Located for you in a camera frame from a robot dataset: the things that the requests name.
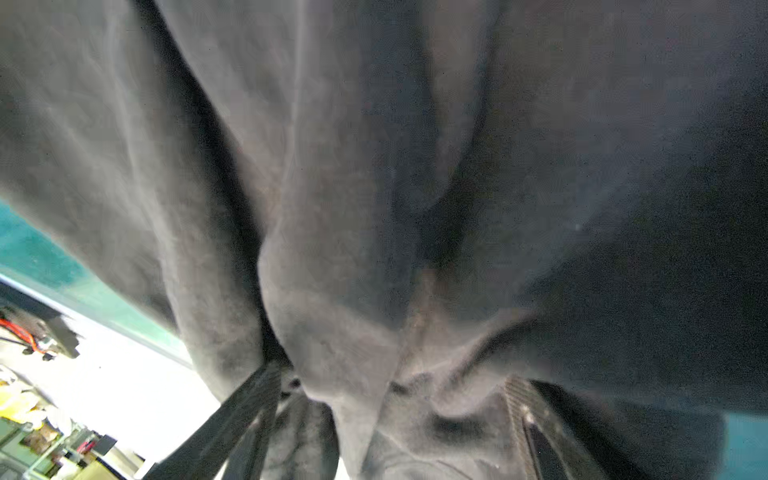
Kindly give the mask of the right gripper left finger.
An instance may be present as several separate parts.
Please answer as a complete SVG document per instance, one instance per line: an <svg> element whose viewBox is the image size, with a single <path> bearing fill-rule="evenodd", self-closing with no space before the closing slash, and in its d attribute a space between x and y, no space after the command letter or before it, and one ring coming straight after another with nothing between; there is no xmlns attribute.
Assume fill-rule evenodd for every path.
<svg viewBox="0 0 768 480"><path fill-rule="evenodd" d="M281 394L275 361L256 370L147 479L259 479Z"/></svg>

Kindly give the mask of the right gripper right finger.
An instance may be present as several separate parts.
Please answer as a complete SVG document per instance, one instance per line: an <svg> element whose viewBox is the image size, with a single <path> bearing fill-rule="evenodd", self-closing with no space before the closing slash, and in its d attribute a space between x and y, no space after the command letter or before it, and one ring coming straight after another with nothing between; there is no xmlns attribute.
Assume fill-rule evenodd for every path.
<svg viewBox="0 0 768 480"><path fill-rule="evenodd" d="M513 440L525 479L599 480L607 474L532 382L515 376L503 386Z"/></svg>

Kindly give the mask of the black t shirt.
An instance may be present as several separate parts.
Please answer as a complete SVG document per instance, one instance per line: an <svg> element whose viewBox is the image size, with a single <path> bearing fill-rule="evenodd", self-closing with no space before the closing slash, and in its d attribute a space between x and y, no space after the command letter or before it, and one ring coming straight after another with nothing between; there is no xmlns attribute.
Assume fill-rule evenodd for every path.
<svg viewBox="0 0 768 480"><path fill-rule="evenodd" d="M767 410L763 1L5 1L1 199L177 334L259 479L605 479Z"/></svg>

